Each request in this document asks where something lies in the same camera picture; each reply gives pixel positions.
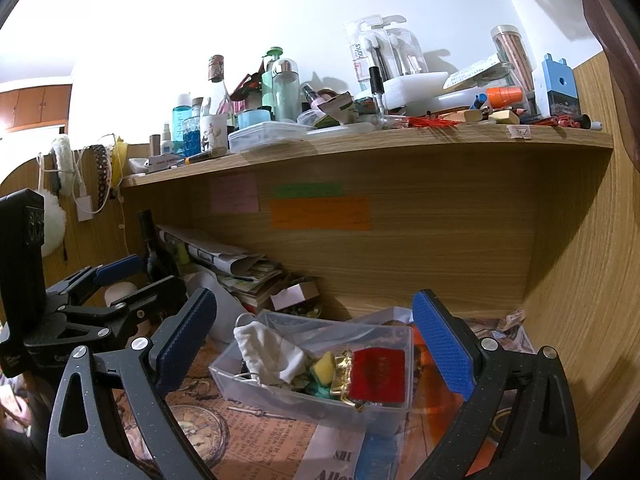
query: pink sticky note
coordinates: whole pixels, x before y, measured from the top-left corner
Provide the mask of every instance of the pink sticky note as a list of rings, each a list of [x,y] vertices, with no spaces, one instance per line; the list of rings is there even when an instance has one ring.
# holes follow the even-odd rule
[[[211,179],[213,214],[257,213],[260,211],[254,173],[219,176]]]

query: small pink box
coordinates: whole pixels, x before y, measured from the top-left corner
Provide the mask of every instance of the small pink box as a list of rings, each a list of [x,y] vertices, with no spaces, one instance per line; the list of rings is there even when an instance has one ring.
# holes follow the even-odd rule
[[[319,296],[318,288],[315,282],[302,282],[297,285],[290,286],[281,290],[278,294],[271,297],[275,310],[282,310],[288,306],[302,303]]]

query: price tag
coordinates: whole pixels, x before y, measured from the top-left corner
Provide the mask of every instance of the price tag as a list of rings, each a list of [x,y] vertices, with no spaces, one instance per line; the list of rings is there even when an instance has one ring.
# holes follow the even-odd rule
[[[507,124],[511,139],[530,139],[531,126],[528,124]]]

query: dark wine bottle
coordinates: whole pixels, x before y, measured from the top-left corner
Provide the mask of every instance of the dark wine bottle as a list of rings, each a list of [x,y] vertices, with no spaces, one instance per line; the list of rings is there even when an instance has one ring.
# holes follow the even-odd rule
[[[180,276],[174,257],[160,244],[158,232],[151,209],[145,209],[138,213],[142,239],[145,241],[146,250],[143,258],[145,274],[150,282],[157,282],[167,276]]]

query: green sticky note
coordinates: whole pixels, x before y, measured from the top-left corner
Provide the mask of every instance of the green sticky note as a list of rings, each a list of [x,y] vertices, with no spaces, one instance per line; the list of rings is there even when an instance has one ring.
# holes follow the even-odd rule
[[[297,182],[278,184],[273,188],[275,198],[324,198],[344,196],[342,184],[337,182]]]

